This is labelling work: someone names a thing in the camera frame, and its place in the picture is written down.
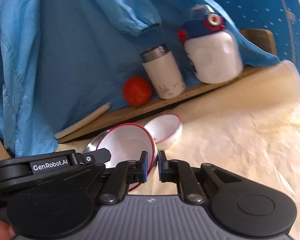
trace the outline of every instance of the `red ball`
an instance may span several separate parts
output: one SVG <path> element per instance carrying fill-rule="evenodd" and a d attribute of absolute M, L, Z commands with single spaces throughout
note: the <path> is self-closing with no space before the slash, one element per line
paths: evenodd
<path fill-rule="evenodd" d="M 149 82 L 140 77 L 134 76 L 125 82 L 122 88 L 124 99 L 131 106 L 143 106 L 152 97 L 152 89 Z"/>

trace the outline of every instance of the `red bottle clip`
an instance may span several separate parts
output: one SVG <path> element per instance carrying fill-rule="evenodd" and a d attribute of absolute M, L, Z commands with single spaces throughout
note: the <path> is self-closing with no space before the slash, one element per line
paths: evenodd
<path fill-rule="evenodd" d="M 181 43 L 181 45 L 184 46 L 186 40 L 188 39 L 185 30 L 179 30 L 179 32 L 177 34 L 177 37 L 178 37 L 179 42 Z"/>

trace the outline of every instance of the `metal pivot bolt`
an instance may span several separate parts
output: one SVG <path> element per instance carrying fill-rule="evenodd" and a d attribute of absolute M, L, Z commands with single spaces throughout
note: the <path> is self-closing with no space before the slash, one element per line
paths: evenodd
<path fill-rule="evenodd" d="M 187 199 L 192 203 L 198 203 L 203 200 L 203 196 L 200 194 L 189 194 Z"/>
<path fill-rule="evenodd" d="M 103 194 L 100 196 L 100 200 L 103 203 L 111 203 L 116 200 L 116 197 L 115 197 L 115 195 L 112 195 L 112 194 Z"/>

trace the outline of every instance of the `large white bowl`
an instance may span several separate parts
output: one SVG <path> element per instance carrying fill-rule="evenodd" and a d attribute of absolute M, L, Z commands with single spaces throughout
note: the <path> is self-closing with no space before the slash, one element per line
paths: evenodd
<path fill-rule="evenodd" d="M 144 126 L 151 134 L 158 150 L 166 150 L 175 144 L 182 134 L 182 122 L 176 114 L 163 114 Z"/>
<path fill-rule="evenodd" d="M 106 162 L 106 168 L 113 168 L 119 162 L 139 160 L 142 151 L 148 152 L 148 172 L 154 166 L 157 149 L 149 132 L 141 125 L 125 123 L 118 125 L 106 134 L 97 146 L 97 149 L 106 148 L 111 153 L 111 160 Z M 133 183 L 129 191 L 134 190 L 140 183 Z"/>

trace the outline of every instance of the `wooden board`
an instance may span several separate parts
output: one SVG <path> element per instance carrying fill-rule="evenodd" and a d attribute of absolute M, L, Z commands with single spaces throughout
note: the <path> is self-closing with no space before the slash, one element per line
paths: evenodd
<path fill-rule="evenodd" d="M 242 35 L 245 36 L 249 41 L 259 46 L 264 51 L 267 51 L 269 53 L 272 53 L 276 55 L 276 48 L 274 43 L 273 34 L 268 30 L 257 30 L 257 29 L 247 29 L 241 31 Z M 109 113 L 105 113 L 95 121 L 91 122 L 90 124 L 86 125 L 85 127 L 82 127 L 81 129 L 61 138 L 59 140 L 59 143 L 64 143 L 66 141 L 70 141 L 73 139 L 76 139 L 78 137 L 84 136 L 86 134 L 92 133 L 97 130 L 104 129 L 106 127 L 113 126 L 117 123 L 124 122 L 126 120 L 135 118 L 137 116 L 150 113 L 152 111 L 155 111 L 157 109 L 184 101 L 186 99 L 195 97 L 197 95 L 201 95 L 203 93 L 206 93 L 208 91 L 224 87 L 230 83 L 236 82 L 241 78 L 244 78 L 248 75 L 251 75 L 257 71 L 260 71 L 262 67 L 251 67 L 251 66 L 245 66 L 245 69 L 243 73 L 236 79 L 225 82 L 222 84 L 205 84 L 202 83 L 200 85 L 197 85 L 195 87 L 187 89 L 184 93 L 181 95 L 171 98 L 171 99 L 157 99 L 148 102 L 144 106 L 140 107 L 132 107 L 127 106 L 124 108 L 121 108 L 116 111 L 112 111 Z"/>

